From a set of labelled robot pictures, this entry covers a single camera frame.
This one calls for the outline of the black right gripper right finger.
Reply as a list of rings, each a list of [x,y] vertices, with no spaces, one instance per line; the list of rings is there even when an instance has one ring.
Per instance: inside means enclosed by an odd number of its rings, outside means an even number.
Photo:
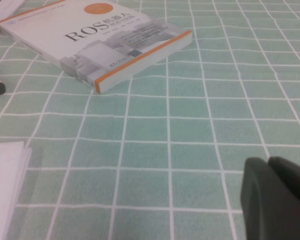
[[[268,164],[285,190],[279,198],[280,216],[275,238],[300,240],[300,166],[279,156],[271,157]]]

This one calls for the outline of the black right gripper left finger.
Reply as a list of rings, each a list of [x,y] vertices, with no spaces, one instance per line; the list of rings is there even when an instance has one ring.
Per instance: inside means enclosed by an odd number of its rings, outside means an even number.
[[[277,175],[263,159],[246,159],[240,202],[248,240],[269,240],[272,236],[270,208],[275,203],[272,190],[278,182]]]

